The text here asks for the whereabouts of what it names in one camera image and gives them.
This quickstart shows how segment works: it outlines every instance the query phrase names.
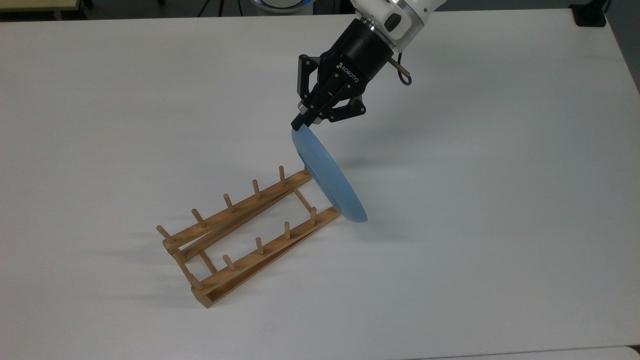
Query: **cable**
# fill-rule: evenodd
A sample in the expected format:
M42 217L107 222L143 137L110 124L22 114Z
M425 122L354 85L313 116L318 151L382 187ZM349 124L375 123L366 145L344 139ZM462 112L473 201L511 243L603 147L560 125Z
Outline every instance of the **cable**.
M209 0L207 0L204 5L202 6L202 9L200 9L200 12L198 13L198 16L196 17L200 17L202 15L202 13L204 13L204 10L207 8L207 5L209 4Z
M402 53L398 54L398 65L401 64L400 61L402 61ZM400 70L398 70L398 77L400 78L400 81L402 81L402 84L405 84L406 86L409 86L409 85L411 85L411 83L413 83L413 80L411 79L411 75L409 75L407 80L405 80L404 76L402 75L402 72L400 72Z

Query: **wooden peg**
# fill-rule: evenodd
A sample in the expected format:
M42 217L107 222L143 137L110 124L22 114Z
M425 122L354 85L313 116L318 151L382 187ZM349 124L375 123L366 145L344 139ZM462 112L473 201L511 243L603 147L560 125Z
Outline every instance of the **wooden peg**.
M317 213L317 209L314 206L313 208L311 208L311 219L310 219L311 225L315 225L316 224L316 215L317 215L316 213Z
M204 222L204 219L200 216L200 213L198 212L197 209L191 209L191 213L196 218L196 220L198 221L198 224L200 224L200 226L207 227L207 224Z
M255 198L260 199L260 188L258 187L258 180L254 179L253 183L253 191L255 192Z
M234 210L234 205L231 203L231 198L229 197L229 194L226 193L223 196L225 198L225 202L227 203L227 207L229 208L229 212L233 214L235 210Z
M291 226L288 221L284 222L284 238L287 240L291 239Z
M172 237L171 235L169 235L169 233L166 232L166 230L164 230L164 227L158 225L156 226L156 230L158 230L159 233L162 234L162 236L164 236L165 239L167 239L168 241L172 241Z
M212 274L215 274L216 272L218 272L216 270L216 267L213 266L213 263L211 262L211 259L209 259L207 253L204 252L204 250L201 250L200 252L198 252L198 254L200 255L200 257L202 258L202 261L204 261L205 265L207 265L207 268L209 268L209 271Z
M258 254L259 255L263 255L264 254L264 249L262 248L262 239L260 239L259 237L255 239L255 246L258 247Z
M278 170L280 171L280 184L282 184L282 186L285 186L285 182L284 182L284 166L280 165Z
M204 289L204 286L202 286L202 283L200 281L198 281L198 279L192 273L188 273L187 274L187 280L189 280L189 282L191 283L191 285L194 288L196 288L198 290Z
M225 264L227 264L227 267L229 268L230 271L235 271L236 270L236 267L231 262L231 259L229 258L229 255L222 255L222 260L225 261Z

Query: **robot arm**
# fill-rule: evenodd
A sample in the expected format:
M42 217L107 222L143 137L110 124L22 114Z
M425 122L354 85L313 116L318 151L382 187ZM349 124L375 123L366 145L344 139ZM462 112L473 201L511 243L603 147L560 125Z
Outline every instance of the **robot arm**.
M300 55L298 95L300 114L291 126L310 126L324 119L336 122L362 115L362 94L367 84L401 53L424 27L431 13L446 0L351 0L359 17L319 57ZM309 78L317 70L317 83L309 91ZM347 100L347 105L339 102Z

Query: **blue plate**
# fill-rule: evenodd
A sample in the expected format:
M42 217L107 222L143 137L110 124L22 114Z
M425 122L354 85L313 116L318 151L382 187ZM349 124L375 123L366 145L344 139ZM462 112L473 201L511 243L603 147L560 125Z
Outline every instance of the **blue plate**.
M320 140L306 126L291 131L293 145L324 195L342 216L352 222L366 222L367 213L342 171Z

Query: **black object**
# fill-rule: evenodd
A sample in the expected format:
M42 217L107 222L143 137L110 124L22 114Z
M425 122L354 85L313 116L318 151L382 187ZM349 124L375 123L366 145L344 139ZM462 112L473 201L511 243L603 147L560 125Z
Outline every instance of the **black object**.
M389 15L389 18L385 21L385 29L387 29L388 32L391 32L396 28L396 26L400 25L401 21L402 17L400 14L393 13Z
M589 28L604 28L607 19L604 17L602 7L606 2L607 0L592 0L587 5L570 5L569 9L573 12L575 24Z
M398 65L402 65L402 53L398 54ZM409 86L413 83L411 75L407 76L405 80L404 75L402 75L402 72L400 72L400 70L398 70L398 77L400 78L400 82L402 82L402 84L404 84L405 86Z
M336 122L364 114L362 94L392 55L391 48L358 19L320 57L300 55L297 90L307 110L293 120L293 129L310 126L316 118ZM317 83L309 92L309 77L316 69ZM334 108L344 100L347 105Z

